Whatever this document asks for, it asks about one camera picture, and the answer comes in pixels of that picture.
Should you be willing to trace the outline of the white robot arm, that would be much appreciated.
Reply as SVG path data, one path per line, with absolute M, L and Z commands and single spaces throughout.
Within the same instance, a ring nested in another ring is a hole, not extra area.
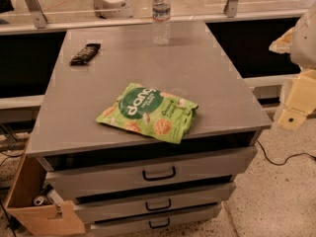
M 291 39 L 290 59 L 302 71 L 285 92 L 277 126 L 295 131 L 316 110 L 316 3 L 298 20 Z

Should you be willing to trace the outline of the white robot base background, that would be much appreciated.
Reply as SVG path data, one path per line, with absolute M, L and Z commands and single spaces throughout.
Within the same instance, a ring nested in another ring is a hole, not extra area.
M 131 0 L 93 0 L 94 12 L 99 18 L 131 18 Z

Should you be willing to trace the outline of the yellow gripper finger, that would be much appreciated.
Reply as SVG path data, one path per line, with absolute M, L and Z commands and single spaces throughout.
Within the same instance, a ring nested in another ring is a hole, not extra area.
M 315 110 L 316 70 L 305 69 L 290 81 L 277 126 L 289 131 L 298 130 Z

